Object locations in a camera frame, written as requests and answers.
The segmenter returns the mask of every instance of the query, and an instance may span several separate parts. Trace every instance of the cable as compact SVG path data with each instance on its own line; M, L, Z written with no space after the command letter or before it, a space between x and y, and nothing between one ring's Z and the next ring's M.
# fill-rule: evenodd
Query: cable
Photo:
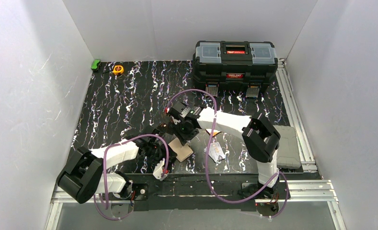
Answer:
M146 138L146 137L158 138L165 145L165 149L166 149L166 162L165 162L165 168L162 171L162 176L165 175L165 173L167 171L167 168L168 168L168 163L169 163L169 149L168 149L168 144L166 144L166 141L163 138L161 138L160 136L154 135L154 134L144 134L144 135L140 135L140 136L131 138L131 139L127 140L127 141L124 141L121 144L120 143L116 143L116 144L109 145L107 148L105 148L104 156L103 156L104 196L105 196L105 209L106 210L108 209L108 185L107 185L107 152L108 152L108 150L111 149L112 147L124 145L124 144L126 144L126 143L128 143L130 141L134 141L136 139Z
M172 101L177 98L179 95L183 94L183 93L186 93L186 92L193 92L193 91L196 91L196 92L201 92L201 93L204 93L206 94L207 96L209 96L212 101L213 101L213 104L214 104L214 119L213 119L213 125L211 126L211 132L210 133L214 133L214 129L216 127L216 123L217 123L217 101L216 99L211 95L209 94L208 92L206 91L203 91L203 90L198 90L198 89L189 89L189 90L184 90L184 91L181 91L179 93L177 93L176 95L174 95L171 100L168 102L166 108L169 108L169 106L171 105ZM245 201L248 201L250 199L252 199L253 197L255 197L256 195L258 195L263 189L265 189L268 184L276 177L278 176L278 173L275 173L273 176L271 176L271 178L269 178L269 180L258 190L256 191L254 194L252 194L251 196L247 197L247 198L244 198L244 199L241 199L241 200L226 200L222 197L220 197L213 189L213 186L211 185L211 181L210 181L210 176L208 174L208 158L207 155L208 155L208 152L210 150L210 145L211 145L211 142L213 140L213 136L210 135L210 138L208 140L208 144L207 144L207 148L206 148L206 162L205 162L205 165L206 165L206 180L207 180L207 184L208 184L208 187L210 188L211 190L211 193L217 197L219 200L221 200L222 202L225 202L225 203L228 203L228 204L239 204L239 203L242 203L242 202L245 202ZM286 180L286 177L284 176L284 174L282 172L279 172L279 174L281 174L283 176L283 178L285 179L285 182L286 182L286 188L287 188L287 191L286 191L286 198L285 198L285 203L283 205L283 207L285 207L286 203L287 203L287 196L288 196L288 193L289 193L289 187L287 185L287 180ZM280 214L281 212L283 211L283 208L277 213L275 214L274 216L272 217L276 217L278 214Z
M108 217L108 216L106 216L106 215L100 210L99 206L97 205L97 202L96 202L96 195L94 195L93 198L94 198L94 199L93 199L93 200L94 200L94 205L96 206L97 211L100 213L100 215L101 215L102 217L104 217L104 218L106 218L106 219L108 219L108 220L122 220L122 219L128 217L128 216L134 211L134 209L132 209L132 211L130 211L128 214L126 214L126 215L123 216L123 217L118 217L118 218Z

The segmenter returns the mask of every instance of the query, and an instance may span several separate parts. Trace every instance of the black marble tabletop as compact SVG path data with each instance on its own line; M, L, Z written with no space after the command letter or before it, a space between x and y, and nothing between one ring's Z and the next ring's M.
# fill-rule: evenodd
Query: black marble tabletop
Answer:
M114 65L122 65L124 73L114 75ZM119 142L127 135L136 135L147 125L165 122L164 109L177 93L193 88L190 61L106 62L93 73L73 138L75 148L101 148ZM212 101L200 93L188 93L180 101L189 105L207 105ZM276 80L258 99L245 98L241 92L225 92L217 98L218 109L235 115L263 112L274 125L289 126L289 120ZM191 142L194 150L187 160L176 161L173 173L204 173L208 134L201 131ZM226 159L209 163L210 173L257 173L256 161L248 154L243 141L230 134L218 134ZM112 168L124 173L152 173L154 165L145 156L126 161Z

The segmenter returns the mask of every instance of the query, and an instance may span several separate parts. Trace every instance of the black toolbox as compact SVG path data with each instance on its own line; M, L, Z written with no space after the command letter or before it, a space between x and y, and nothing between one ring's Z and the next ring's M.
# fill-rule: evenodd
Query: black toolbox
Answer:
M235 90L258 97L274 81L277 67L271 42L199 41L193 55L195 87L213 96Z

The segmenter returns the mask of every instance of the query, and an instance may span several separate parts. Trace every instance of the tape measure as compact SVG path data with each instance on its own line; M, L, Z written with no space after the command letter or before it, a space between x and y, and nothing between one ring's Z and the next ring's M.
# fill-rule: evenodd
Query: tape measure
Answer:
M122 73L124 73L124 67L121 66L121 65L114 66L113 73L114 74L122 74Z

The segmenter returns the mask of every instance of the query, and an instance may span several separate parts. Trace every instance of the gray wall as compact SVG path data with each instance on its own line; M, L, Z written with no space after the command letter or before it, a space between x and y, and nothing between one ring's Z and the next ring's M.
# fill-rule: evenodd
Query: gray wall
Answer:
M61 0L0 0L0 230L43 229L92 56Z
M378 229L378 1L319 0L287 67L347 228Z
M271 41L288 56L317 0L64 0L93 57L189 60L196 42Z

